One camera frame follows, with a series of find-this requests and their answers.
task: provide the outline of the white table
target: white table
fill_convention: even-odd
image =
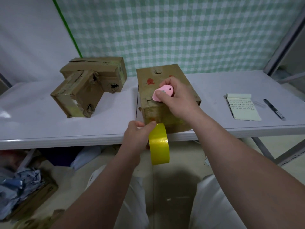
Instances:
[[[202,99],[200,107],[234,136],[259,137],[305,134],[305,103],[262,71],[186,75]],[[91,118],[67,118],[50,93],[61,81],[19,83],[0,96],[0,149],[84,146],[121,143],[137,113],[136,77],[128,77],[120,93],[104,93]],[[269,107],[256,109],[262,121],[232,117],[226,93],[250,93],[263,105],[269,100],[286,118]],[[195,133],[169,134],[168,139],[195,140]]]

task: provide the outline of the roll of tape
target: roll of tape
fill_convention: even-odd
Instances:
[[[159,165],[170,162],[170,148],[163,123],[159,123],[150,132],[149,136],[150,158],[152,165]]]

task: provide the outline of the checkered curtain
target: checkered curtain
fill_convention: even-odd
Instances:
[[[83,57],[185,73],[261,70],[305,0],[56,0]]]

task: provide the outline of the green strip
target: green strip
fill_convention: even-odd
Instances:
[[[67,24],[65,18],[63,17],[62,12],[60,11],[60,8],[59,8],[59,6],[58,6],[56,0],[52,0],[52,1],[54,2],[54,5],[55,5],[55,7],[56,7],[56,9],[57,9],[57,11],[58,11],[58,13],[59,13],[59,15],[60,15],[62,21],[63,21],[63,24],[65,25],[65,27],[66,27],[66,29],[67,29],[67,31],[68,31],[68,33],[69,33],[71,39],[72,39],[72,42],[74,43],[74,46],[75,46],[75,48],[76,48],[76,50],[77,50],[79,56],[82,58],[83,56],[81,55],[81,51],[79,50],[79,48],[78,48],[78,46],[77,46],[77,44],[76,44],[76,41],[75,41],[75,39],[74,39],[74,37],[73,37],[73,35],[72,35],[72,33],[71,33],[71,30],[70,30],[70,28],[69,28],[69,26],[68,26],[68,24]]]

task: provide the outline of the small notebook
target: small notebook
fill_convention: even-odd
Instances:
[[[244,121],[262,120],[251,100],[251,94],[227,93],[226,96],[234,119]]]

